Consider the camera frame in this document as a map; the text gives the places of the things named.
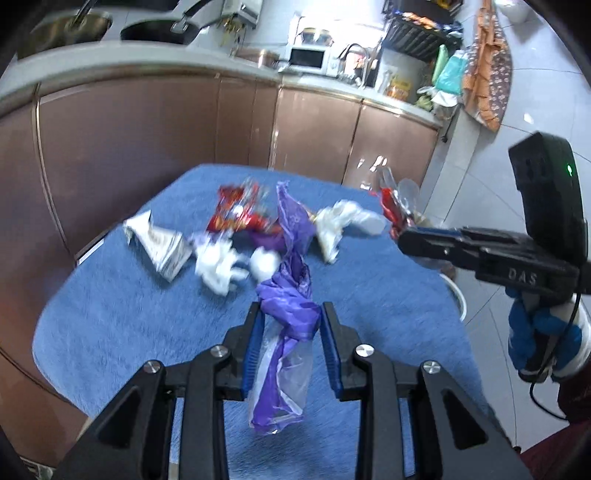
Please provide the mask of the right blue white gloved hand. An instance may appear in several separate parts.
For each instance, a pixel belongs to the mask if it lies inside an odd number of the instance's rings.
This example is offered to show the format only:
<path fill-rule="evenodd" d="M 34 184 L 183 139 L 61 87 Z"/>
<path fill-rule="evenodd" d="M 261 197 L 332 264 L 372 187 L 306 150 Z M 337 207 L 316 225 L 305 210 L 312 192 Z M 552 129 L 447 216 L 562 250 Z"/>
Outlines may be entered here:
<path fill-rule="evenodd" d="M 531 380 L 541 369 L 546 347 L 537 339 L 556 337 L 554 355 L 547 369 L 555 382 L 580 373 L 590 360 L 590 320 L 577 295 L 556 306 L 542 306 L 537 295 L 506 289 L 514 300 L 509 314 L 508 350 L 514 367 L 523 379 Z"/>

